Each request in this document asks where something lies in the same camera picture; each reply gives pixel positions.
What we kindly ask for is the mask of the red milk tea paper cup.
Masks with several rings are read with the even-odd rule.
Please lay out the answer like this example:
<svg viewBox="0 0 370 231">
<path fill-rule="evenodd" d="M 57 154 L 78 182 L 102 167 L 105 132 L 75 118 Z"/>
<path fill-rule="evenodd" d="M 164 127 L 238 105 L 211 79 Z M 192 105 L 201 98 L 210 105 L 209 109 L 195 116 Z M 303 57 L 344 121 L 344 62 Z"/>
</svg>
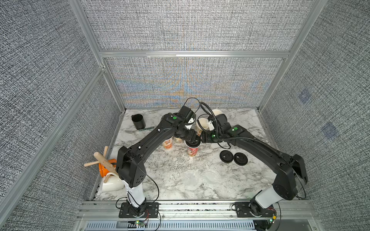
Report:
<svg viewBox="0 0 370 231">
<path fill-rule="evenodd" d="M 195 157 L 198 153 L 199 147 L 187 147 L 187 152 L 190 157 Z"/>
</svg>

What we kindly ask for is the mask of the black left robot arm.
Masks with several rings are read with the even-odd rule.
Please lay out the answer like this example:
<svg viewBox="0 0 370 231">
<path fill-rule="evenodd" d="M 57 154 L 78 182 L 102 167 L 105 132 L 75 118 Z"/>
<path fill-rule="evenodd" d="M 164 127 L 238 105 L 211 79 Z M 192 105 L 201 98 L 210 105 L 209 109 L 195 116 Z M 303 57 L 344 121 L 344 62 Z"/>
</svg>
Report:
<svg viewBox="0 0 370 231">
<path fill-rule="evenodd" d="M 169 138 L 177 137 L 191 144 L 199 144 L 197 132 L 187 128 L 190 120 L 195 117 L 191 110 L 185 114 L 180 112 L 165 114 L 145 138 L 129 148 L 123 146 L 119 149 L 116 172 L 125 185 L 130 210 L 137 216 L 144 213 L 146 204 L 142 187 L 142 182 L 147 176 L 144 163 Z"/>
</svg>

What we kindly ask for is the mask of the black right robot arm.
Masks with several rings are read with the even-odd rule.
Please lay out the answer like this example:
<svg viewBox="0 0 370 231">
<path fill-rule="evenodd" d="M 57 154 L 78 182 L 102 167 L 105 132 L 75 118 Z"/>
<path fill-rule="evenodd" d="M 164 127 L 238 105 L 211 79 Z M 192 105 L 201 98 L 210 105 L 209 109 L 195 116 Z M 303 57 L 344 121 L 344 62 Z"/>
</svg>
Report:
<svg viewBox="0 0 370 231">
<path fill-rule="evenodd" d="M 266 164 L 275 174 L 274 182 L 250 200 L 250 208 L 255 216 L 281 200 L 293 200 L 308 182 L 304 160 L 299 155 L 290 156 L 253 136 L 246 128 L 228 126 L 222 134 L 216 130 L 202 132 L 203 143 L 227 142 L 241 148 Z"/>
</svg>

